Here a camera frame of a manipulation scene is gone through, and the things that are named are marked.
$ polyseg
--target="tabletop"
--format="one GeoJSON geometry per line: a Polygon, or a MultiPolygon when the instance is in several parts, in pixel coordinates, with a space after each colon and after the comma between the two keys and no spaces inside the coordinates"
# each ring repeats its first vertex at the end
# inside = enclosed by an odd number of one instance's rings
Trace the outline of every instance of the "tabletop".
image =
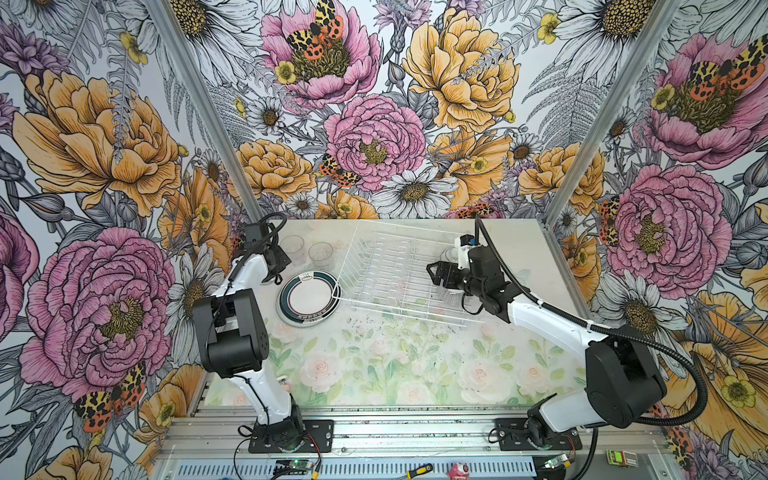
{"type": "MultiPolygon", "coordinates": [[[[381,220],[410,227],[473,233],[473,220],[381,220]]],[[[289,220],[280,238],[302,237],[335,249],[329,272],[338,275],[359,220],[289,220]]],[[[536,220],[484,220],[499,253],[532,291],[575,313],[576,308],[536,220]]],[[[292,263],[289,279],[308,270],[292,263]]],[[[584,366],[539,335],[483,312],[467,326],[403,319],[342,301],[310,328],[286,325],[276,313],[280,286],[260,286],[257,302],[270,334],[267,362],[287,377],[300,406],[533,405],[552,393],[584,387],[584,366]]],[[[214,375],[206,406],[247,401],[214,375]]]]}

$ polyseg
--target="clear glass cup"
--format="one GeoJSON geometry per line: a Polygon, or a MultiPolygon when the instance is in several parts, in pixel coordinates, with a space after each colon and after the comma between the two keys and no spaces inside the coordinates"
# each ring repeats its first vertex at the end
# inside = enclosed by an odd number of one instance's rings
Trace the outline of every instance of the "clear glass cup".
{"type": "Polygon", "coordinates": [[[304,239],[302,237],[290,235],[281,238],[280,246],[288,258],[290,258],[293,266],[303,266],[306,264],[306,248],[304,248],[304,239]]]}
{"type": "Polygon", "coordinates": [[[333,245],[326,242],[318,242],[310,247],[310,261],[312,266],[321,270],[333,268],[333,245]]]}

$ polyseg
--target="screwdriver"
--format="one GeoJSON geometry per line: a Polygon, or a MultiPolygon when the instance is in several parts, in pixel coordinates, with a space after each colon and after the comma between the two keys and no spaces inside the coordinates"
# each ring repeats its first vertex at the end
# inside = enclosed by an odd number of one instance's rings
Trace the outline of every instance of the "screwdriver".
{"type": "Polygon", "coordinates": [[[413,477],[418,477],[419,475],[430,473],[434,469],[435,469],[435,466],[433,464],[427,463],[418,467],[416,470],[411,470],[410,472],[406,473],[402,477],[395,478],[395,480],[411,480],[411,478],[413,477]]]}

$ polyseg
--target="white wire dish rack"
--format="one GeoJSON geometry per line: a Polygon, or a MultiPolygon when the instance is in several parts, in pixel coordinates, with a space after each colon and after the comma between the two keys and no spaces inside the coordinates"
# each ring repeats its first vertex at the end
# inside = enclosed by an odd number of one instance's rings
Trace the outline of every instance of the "white wire dish rack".
{"type": "MultiPolygon", "coordinates": [[[[359,220],[339,274],[339,298],[353,308],[401,318],[465,326],[484,322],[462,308],[460,293],[432,284],[427,265],[451,260],[454,240],[462,233],[359,220]]],[[[480,307],[476,297],[465,308],[480,307]]]]}

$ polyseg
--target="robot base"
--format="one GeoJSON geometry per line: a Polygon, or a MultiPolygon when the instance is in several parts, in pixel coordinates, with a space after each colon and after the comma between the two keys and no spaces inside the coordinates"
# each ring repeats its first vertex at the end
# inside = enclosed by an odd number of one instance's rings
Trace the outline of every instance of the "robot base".
{"type": "MultiPolygon", "coordinates": [[[[519,450],[542,450],[534,447],[525,435],[515,435],[509,433],[509,429],[512,430],[526,430],[525,423],[528,419],[524,417],[509,418],[509,419],[496,419],[496,431],[498,432],[498,447],[502,452],[515,452],[519,450]]],[[[550,450],[571,450],[571,442],[566,439],[566,436],[573,442],[573,448],[576,450],[581,449],[581,440],[579,439],[576,429],[570,429],[563,432],[561,435],[555,437],[552,442],[550,450]]]]}
{"type": "MultiPolygon", "coordinates": [[[[261,431],[262,425],[258,423],[253,426],[254,431],[261,431]]],[[[313,439],[317,441],[317,448],[320,449],[320,453],[328,453],[331,451],[331,445],[333,443],[333,420],[304,420],[304,429],[306,433],[309,433],[313,439]]],[[[254,437],[248,444],[248,453],[282,453],[277,445],[264,445],[261,438],[254,437]]],[[[304,440],[304,443],[294,453],[317,453],[315,446],[309,440],[304,440]]]]}

